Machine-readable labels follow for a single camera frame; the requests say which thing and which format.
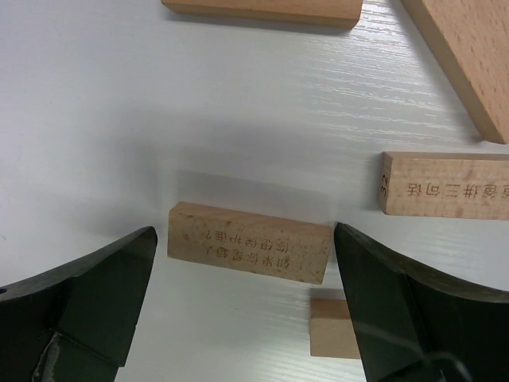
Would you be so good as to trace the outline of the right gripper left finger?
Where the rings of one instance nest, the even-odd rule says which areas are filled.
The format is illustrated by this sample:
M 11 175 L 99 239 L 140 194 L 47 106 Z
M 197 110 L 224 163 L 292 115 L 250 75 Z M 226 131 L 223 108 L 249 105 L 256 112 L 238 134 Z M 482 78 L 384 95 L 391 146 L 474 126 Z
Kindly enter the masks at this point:
M 153 268 L 141 228 L 1 288 L 3 381 L 113 381 L 125 366 Z

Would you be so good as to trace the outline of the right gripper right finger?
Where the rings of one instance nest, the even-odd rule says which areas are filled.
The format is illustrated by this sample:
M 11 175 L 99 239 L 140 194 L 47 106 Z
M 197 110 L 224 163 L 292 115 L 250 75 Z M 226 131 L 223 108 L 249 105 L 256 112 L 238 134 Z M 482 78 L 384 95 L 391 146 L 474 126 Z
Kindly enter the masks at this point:
M 506 381 L 508 293 L 339 223 L 340 277 L 369 381 Z

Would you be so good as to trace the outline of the wooden block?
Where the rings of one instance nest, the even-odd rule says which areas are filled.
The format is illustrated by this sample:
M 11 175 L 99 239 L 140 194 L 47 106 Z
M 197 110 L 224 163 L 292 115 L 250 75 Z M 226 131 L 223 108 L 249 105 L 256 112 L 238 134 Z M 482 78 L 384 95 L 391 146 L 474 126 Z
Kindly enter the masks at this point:
M 331 246 L 326 225 L 188 202 L 169 211 L 172 259 L 320 285 Z
M 312 357 L 361 359 L 345 300 L 312 298 L 309 336 Z
M 161 3 L 178 14 L 217 15 L 351 29 L 358 23 L 359 0 L 172 0 Z
M 379 207 L 392 216 L 508 219 L 508 156 L 382 153 Z
M 508 2 L 404 1 L 483 139 L 508 143 Z

